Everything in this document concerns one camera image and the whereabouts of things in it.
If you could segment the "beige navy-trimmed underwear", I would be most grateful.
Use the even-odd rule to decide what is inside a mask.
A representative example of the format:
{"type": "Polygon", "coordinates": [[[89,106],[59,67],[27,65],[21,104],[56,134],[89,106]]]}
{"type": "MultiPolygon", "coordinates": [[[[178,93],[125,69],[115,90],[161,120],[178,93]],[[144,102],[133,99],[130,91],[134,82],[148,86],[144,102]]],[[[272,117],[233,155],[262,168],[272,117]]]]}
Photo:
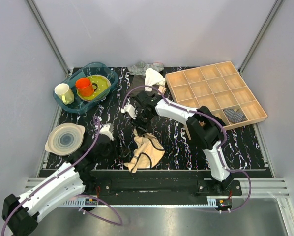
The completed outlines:
{"type": "Polygon", "coordinates": [[[124,166],[130,173],[155,167],[164,156],[165,149],[154,135],[139,134],[137,129],[134,129],[133,133],[137,148],[133,152],[131,161],[124,163],[124,166]]]}

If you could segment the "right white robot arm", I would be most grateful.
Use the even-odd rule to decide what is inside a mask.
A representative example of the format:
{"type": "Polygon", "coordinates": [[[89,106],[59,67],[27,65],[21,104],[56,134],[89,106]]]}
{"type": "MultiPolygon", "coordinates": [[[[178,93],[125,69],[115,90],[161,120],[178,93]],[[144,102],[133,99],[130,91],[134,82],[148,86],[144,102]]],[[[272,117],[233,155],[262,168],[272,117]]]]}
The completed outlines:
{"type": "Polygon", "coordinates": [[[137,128],[146,132],[155,116],[182,123],[191,141],[194,141],[206,156],[214,192],[224,195],[230,190],[233,177],[221,149],[222,143],[226,141],[226,132],[208,107],[190,108],[163,98],[161,95],[149,96],[144,91],[138,93],[134,99],[139,104],[136,117],[132,119],[137,128]]]}

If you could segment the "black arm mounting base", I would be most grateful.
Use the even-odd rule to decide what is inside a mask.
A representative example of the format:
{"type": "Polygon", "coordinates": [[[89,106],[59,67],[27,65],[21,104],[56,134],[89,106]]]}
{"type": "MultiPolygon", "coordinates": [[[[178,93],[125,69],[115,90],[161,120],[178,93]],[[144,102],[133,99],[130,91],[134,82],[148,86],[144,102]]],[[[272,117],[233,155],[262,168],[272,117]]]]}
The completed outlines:
{"type": "Polygon", "coordinates": [[[221,187],[210,171],[143,170],[131,174],[123,170],[93,170],[90,175],[99,187],[99,198],[121,207],[201,206],[207,205],[210,198],[242,196],[238,180],[221,187]]]}

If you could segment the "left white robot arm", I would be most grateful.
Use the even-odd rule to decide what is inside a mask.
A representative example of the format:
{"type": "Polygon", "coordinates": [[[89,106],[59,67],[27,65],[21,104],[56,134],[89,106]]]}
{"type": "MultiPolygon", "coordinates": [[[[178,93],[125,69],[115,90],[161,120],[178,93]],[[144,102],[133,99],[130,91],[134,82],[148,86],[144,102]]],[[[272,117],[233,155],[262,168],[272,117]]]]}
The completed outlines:
{"type": "Polygon", "coordinates": [[[108,182],[96,178],[91,171],[97,161],[118,153],[111,132],[101,132],[88,150],[71,155],[53,174],[31,190],[3,201],[1,234],[10,229],[16,236],[28,236],[54,209],[79,195],[98,196],[108,188],[108,182]]]}

